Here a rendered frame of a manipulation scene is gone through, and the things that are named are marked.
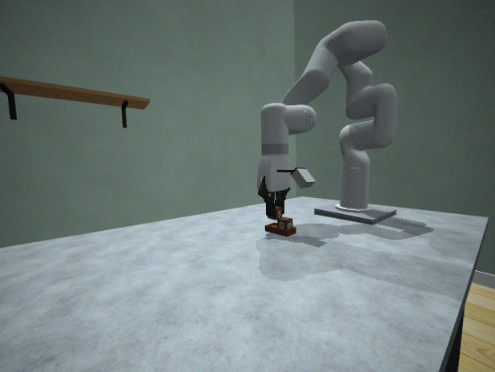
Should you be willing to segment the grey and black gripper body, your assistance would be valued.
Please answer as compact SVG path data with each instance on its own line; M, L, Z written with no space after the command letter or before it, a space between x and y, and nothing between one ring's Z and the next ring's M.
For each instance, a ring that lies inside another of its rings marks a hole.
M262 179L265 176L266 189L269 192L287 190L290 187L290 172L277 172L277 170L290 170L288 154L263 154L260 156L257 189L260 189Z

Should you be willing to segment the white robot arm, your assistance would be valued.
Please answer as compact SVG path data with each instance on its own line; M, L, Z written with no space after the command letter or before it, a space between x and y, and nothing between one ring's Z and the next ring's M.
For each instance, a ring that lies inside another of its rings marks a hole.
M336 68L341 70L346 79L346 116L375 115L375 119L350 124L340 132L340 203L336 204L340 211L372 212L368 206L370 160L364 150L386 148L395 137L396 91L387 83L373 86L372 72L361 62L381 51L387 37L378 21L344 24L319 42L303 75L281 103L261 110L262 155L288 154L288 136L316 125L316 113L306 105L326 90Z

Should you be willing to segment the brown wooden number cube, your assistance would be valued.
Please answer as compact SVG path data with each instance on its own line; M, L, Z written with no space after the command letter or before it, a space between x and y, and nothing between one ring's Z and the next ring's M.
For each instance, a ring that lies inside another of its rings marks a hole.
M293 220L292 218L281 217L277 219L277 228L281 228L284 230L288 230L293 228Z
M276 206L276 217L268 216L269 219L277 220L283 215L283 208Z

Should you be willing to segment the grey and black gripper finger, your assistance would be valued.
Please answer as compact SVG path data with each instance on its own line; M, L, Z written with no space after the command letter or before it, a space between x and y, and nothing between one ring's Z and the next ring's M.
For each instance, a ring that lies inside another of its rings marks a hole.
M258 191L258 195L263 197L264 202L266 202L266 216L276 217L276 203L274 203L275 192L269 192L266 187L267 186L265 184L264 176L260 185L260 189ZM271 194L271 196L269 196L268 194Z
M283 214L284 214L284 200L286 200L286 195L289 192L290 188L287 190L283 191L278 191L276 192L276 206L283 208Z

